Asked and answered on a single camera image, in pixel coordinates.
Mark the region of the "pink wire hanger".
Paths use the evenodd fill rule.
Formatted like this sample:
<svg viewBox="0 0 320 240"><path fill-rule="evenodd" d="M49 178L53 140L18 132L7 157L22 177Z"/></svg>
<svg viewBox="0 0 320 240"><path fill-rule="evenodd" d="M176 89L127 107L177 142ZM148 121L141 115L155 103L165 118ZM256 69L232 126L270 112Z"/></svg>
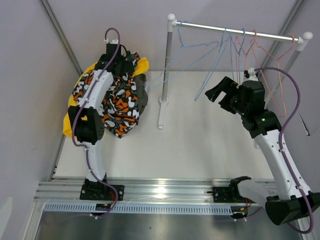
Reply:
<svg viewBox="0 0 320 240"><path fill-rule="evenodd" d="M254 59L256 60L258 67L275 67L281 69L281 61L282 59L295 50L296 41L293 35L289 37L290 47L288 47L285 51L281 53L272 54L270 50L267 50L263 47L255 37L250 41L250 50L253 54ZM256 52L266 53L268 57L271 59L271 63L267 63L264 65L260 60L258 60L256 56ZM266 87L266 95L265 95L265 106L267 108L271 108L276 111L279 117L285 118L287 116L287 108L286 103L283 99L283 80L285 75L276 70L260 70L258 71L258 75L263 82L263 85Z"/></svg>
<svg viewBox="0 0 320 240"><path fill-rule="evenodd" d="M254 31L254 37L249 42L249 47L247 50L244 49L244 43L246 40L246 34L243 35L241 41L238 36L235 37L234 45L235 45L235 59L236 59L236 70L240 72L240 57L241 55L244 55L243 60L243 70L247 69L247 61L250 52L253 51L254 44L257 42L257 33Z"/></svg>

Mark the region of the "olive green shorts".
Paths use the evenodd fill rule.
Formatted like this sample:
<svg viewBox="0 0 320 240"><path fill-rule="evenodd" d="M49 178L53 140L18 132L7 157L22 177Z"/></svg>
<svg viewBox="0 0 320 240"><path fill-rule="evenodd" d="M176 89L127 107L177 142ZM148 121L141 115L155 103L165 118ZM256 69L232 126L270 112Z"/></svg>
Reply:
<svg viewBox="0 0 320 240"><path fill-rule="evenodd" d="M136 95L138 98L138 111L139 111L139 114L141 115L144 112L149 100L147 91L145 89L145 84L147 83L146 75L144 73L135 75L133 77L133 81L135 82L135 85L136 85Z"/></svg>

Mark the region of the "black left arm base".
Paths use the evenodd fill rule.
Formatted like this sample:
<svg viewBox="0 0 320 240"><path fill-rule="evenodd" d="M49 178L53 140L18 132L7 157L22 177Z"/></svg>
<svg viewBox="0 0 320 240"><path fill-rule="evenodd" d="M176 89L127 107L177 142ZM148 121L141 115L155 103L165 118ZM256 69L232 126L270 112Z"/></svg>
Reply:
<svg viewBox="0 0 320 240"><path fill-rule="evenodd" d="M85 179L81 191L80 191L80 200L89 200L89 201L113 201L118 194L118 200L122 201L125 193L124 185L111 185L112 188L101 184L99 182L89 181Z"/></svg>

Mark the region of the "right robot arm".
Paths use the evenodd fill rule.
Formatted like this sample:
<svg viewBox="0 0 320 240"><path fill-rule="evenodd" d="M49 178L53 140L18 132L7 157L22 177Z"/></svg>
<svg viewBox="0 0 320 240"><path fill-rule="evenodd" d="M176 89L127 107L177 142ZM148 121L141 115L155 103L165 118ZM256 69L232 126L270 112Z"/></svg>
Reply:
<svg viewBox="0 0 320 240"><path fill-rule="evenodd" d="M271 192L251 177L237 177L230 180L229 198L234 202L250 199L257 203L277 226L310 217L320 206L320 194L312 192L285 150L284 127L274 112L265 109L264 85L258 80L238 84L226 76L205 95L214 102L220 93L225 93L220 107L240 115L243 127L262 151L276 185L276 191Z"/></svg>

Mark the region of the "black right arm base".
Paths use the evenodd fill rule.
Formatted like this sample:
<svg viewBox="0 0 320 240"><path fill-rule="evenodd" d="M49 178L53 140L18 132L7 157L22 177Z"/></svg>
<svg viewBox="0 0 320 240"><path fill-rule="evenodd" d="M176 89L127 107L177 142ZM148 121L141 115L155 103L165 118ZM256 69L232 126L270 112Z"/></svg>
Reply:
<svg viewBox="0 0 320 240"><path fill-rule="evenodd" d="M207 191L215 203L246 203L246 198L240 195L238 185L240 182L251 180L249 176L240 176L229 181L228 186L213 186Z"/></svg>

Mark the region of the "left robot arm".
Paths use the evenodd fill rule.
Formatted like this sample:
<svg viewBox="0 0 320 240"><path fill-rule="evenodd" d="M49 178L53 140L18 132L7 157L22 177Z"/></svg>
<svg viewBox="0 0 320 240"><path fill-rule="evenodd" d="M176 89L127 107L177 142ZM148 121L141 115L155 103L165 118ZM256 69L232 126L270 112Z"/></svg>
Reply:
<svg viewBox="0 0 320 240"><path fill-rule="evenodd" d="M83 97L75 106L68 108L71 139L76 147L82 147L84 150L88 169L86 179L95 183L90 192L97 200L105 199L109 193L107 182L104 181L106 171L103 166L101 146L105 126L99 115L99 109L114 81L114 75L108 71L108 67L123 56L119 40L106 43L106 55L107 59L103 61L102 66L93 71L91 83Z"/></svg>

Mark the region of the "white steel clothes rack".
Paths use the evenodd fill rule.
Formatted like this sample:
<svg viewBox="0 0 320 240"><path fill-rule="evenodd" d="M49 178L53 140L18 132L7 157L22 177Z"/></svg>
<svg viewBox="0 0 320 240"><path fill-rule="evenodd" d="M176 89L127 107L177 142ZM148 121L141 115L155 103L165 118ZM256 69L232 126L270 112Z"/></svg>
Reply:
<svg viewBox="0 0 320 240"><path fill-rule="evenodd" d="M218 66L218 63L220 62L222 55L225 51L225 47L223 44L231 43L232 45L236 44L236 40L232 38L233 35L242 35L243 38L251 37L253 38L253 42L250 44L249 50L247 52L244 52L243 54L245 57L249 55L249 53L255 54L255 51L253 49L254 45L257 45L258 48L262 48L260 45L258 45L257 39L263 38L268 40L274 40L276 42L292 42L292 48L295 48L293 54L291 55L289 61L287 62L284 73L279 73L279 80L278 83L273 87L273 89L268 89L268 95L265 97L265 104L268 105L270 101L275 102L274 94L278 89L282 89L282 82L285 79L286 76L288 76L288 71L293 66L294 62L298 58L298 56L302 53L302 51L305 49L309 41L313 38L313 34L311 32L305 32L302 36L295 38L293 36L283 36L283 35L274 35L274 34L267 34L267 33L260 33L256 31L246 31L244 29L237 30L237 29L230 29L230 28L223 28L223 27L217 27L217 26L208 26L208 25L201 25L201 24L195 24L190 23L188 21L178 21L176 19L176 16L171 13L167 16L167 37L166 37L166 49L165 49L165 61L164 61L164 69L163 69L163 81L162 81L162 95L159 99L159 116L158 116L158 123L157 127L162 130L165 126L165 117L166 117L166 109L167 105L169 104L169 98L168 98L168 82L171 79L169 77L170 73L170 65L173 62L174 57L171 56L171 48L172 48L172 41L173 41L173 31L174 28L190 28L190 29L198 29L198 30L205 30L205 31L212 31L212 32L219 32L223 35L229 34L227 40L221 39L217 42L217 48L218 48L218 57L214 61L211 70L207 74L202 86L200 87L197 95L195 96L195 100L197 100L204 90L205 86L209 82L209 79L213 75L213 73L216 71L216 67Z"/></svg>

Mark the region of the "aluminium mounting rail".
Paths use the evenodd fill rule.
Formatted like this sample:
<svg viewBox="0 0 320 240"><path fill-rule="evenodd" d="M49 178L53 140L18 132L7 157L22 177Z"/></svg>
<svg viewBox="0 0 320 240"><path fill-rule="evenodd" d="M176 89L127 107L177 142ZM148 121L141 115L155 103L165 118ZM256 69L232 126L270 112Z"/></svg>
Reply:
<svg viewBox="0 0 320 240"><path fill-rule="evenodd" d="M123 185L122 203L204 204L211 201L213 187L228 187L229 179L134 179L110 178L111 185ZM37 202L78 202L83 178L54 178L41 181L36 189Z"/></svg>

